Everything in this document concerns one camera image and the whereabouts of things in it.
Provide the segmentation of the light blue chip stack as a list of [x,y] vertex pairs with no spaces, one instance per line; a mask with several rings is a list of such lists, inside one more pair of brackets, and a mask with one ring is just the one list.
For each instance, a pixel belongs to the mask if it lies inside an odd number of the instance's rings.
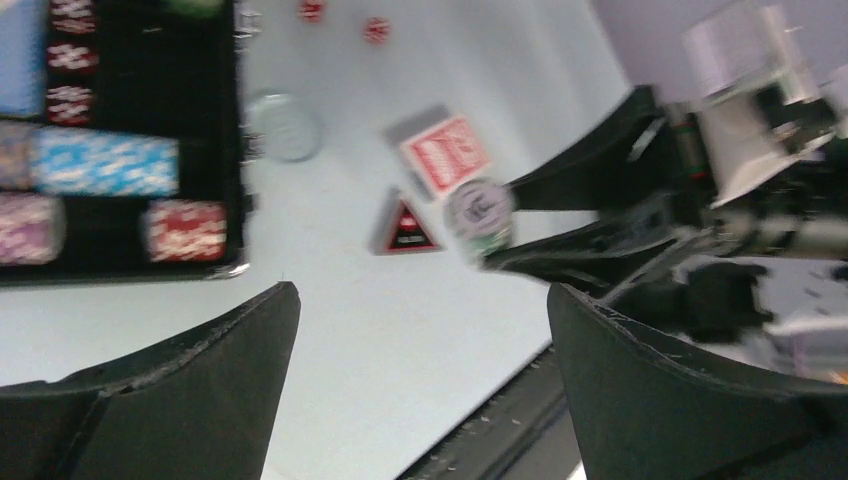
[[33,137],[35,188],[55,195],[169,197],[179,190],[179,142],[43,127]]

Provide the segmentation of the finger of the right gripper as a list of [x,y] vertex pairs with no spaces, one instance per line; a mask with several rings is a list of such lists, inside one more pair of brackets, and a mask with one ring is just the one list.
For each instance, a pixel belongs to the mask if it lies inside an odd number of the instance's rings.
[[651,85],[638,85],[601,123],[536,170],[508,183],[520,210],[627,208],[668,175],[669,128]]
[[610,292],[695,237],[691,225],[596,222],[492,253],[483,258],[481,268],[569,284],[585,292]]

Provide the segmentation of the green white chip stack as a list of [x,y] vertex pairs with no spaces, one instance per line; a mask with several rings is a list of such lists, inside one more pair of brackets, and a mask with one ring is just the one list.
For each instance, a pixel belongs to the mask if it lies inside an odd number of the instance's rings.
[[513,243],[516,202],[511,190],[489,177],[459,185],[448,195],[443,217],[448,230],[471,262]]

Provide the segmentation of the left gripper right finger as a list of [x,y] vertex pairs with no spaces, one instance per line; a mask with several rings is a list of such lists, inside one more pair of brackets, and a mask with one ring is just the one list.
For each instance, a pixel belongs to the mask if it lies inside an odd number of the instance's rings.
[[590,479],[843,479],[847,389],[705,351],[563,284],[553,346]]

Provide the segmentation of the red playing card deck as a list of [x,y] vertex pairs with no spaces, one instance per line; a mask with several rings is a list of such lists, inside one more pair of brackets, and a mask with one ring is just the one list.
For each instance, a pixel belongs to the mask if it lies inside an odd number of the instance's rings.
[[402,118],[384,128],[382,136],[430,201],[444,200],[492,165],[468,119],[444,104]]

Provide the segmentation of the black aluminium poker case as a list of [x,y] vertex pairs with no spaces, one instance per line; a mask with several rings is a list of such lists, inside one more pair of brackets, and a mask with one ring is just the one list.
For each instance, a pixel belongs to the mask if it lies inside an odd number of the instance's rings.
[[[45,115],[1,114],[1,194],[34,193],[64,203],[66,237],[59,257],[43,265],[2,265],[3,286],[62,282],[223,279],[248,265],[246,220],[252,203],[243,171],[247,136],[241,108],[240,51],[248,29],[243,6],[225,1],[209,19],[169,13],[163,1],[95,1],[99,66],[96,100],[85,126],[61,126]],[[169,197],[55,195],[35,188],[33,137],[43,127],[78,128],[179,142],[179,190]],[[209,262],[151,262],[140,220],[151,202],[221,203],[227,242]]]

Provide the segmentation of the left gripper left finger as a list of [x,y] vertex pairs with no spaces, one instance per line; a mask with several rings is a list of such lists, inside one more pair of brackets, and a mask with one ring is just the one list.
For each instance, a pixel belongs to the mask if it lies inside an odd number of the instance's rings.
[[124,357],[1,390],[5,479],[258,479],[301,311],[280,282]]

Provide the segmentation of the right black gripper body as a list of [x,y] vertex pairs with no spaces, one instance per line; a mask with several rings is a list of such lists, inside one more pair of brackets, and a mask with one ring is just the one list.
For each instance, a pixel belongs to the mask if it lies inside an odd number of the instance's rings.
[[617,277],[599,295],[642,323],[708,342],[771,319],[755,293],[764,269],[740,257],[847,257],[847,144],[836,136],[833,104],[785,104],[770,87],[728,107],[752,118],[758,137],[781,152],[823,159],[782,168],[712,209],[704,205],[712,183],[704,180],[628,210],[613,222],[626,242],[607,248]]

